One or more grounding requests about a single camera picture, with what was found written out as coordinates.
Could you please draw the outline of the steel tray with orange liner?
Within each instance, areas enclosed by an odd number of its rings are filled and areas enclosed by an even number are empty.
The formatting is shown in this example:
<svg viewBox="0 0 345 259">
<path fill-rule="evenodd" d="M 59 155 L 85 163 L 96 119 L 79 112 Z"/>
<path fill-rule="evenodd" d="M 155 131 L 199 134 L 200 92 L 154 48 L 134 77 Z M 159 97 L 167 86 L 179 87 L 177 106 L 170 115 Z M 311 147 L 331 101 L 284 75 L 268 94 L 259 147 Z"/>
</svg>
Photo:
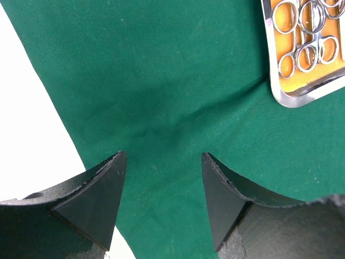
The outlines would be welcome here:
<svg viewBox="0 0 345 259">
<path fill-rule="evenodd" d="M 261 1 L 271 90 L 297 108 L 344 87 L 344 1 Z"/>
</svg>

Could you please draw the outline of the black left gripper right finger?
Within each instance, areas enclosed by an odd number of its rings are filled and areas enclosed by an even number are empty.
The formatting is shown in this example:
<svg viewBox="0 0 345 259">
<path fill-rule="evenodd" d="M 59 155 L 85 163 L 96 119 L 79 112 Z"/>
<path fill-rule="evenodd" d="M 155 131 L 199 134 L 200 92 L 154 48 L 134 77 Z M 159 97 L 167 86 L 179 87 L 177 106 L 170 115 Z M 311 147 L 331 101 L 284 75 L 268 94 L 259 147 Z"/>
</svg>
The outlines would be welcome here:
<svg viewBox="0 0 345 259">
<path fill-rule="evenodd" d="M 202 154 L 212 243 L 219 258 L 344 258 L 344 195 L 301 201 Z"/>
</svg>

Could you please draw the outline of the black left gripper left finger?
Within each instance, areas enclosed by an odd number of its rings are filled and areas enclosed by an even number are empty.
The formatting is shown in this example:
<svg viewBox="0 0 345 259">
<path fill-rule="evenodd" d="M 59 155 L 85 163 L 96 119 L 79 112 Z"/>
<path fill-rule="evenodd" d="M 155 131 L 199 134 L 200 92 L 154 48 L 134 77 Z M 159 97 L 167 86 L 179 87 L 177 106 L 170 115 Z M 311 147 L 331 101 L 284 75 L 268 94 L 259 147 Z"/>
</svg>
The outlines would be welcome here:
<svg viewBox="0 0 345 259">
<path fill-rule="evenodd" d="M 103 258 L 127 170 L 123 151 L 60 184 L 1 202 L 1 258 Z"/>
</svg>

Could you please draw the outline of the green surgical cloth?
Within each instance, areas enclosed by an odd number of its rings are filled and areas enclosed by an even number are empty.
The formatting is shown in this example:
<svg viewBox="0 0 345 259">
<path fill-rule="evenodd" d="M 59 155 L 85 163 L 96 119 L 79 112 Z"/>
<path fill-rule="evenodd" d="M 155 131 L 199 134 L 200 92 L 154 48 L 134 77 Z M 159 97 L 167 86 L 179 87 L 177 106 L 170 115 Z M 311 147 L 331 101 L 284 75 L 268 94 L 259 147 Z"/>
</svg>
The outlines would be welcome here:
<svg viewBox="0 0 345 259">
<path fill-rule="evenodd" d="M 260 1 L 2 1 L 87 168 L 123 150 L 137 258 L 215 258 L 201 155 L 282 195 L 344 193 L 344 90 L 272 96 Z"/>
</svg>

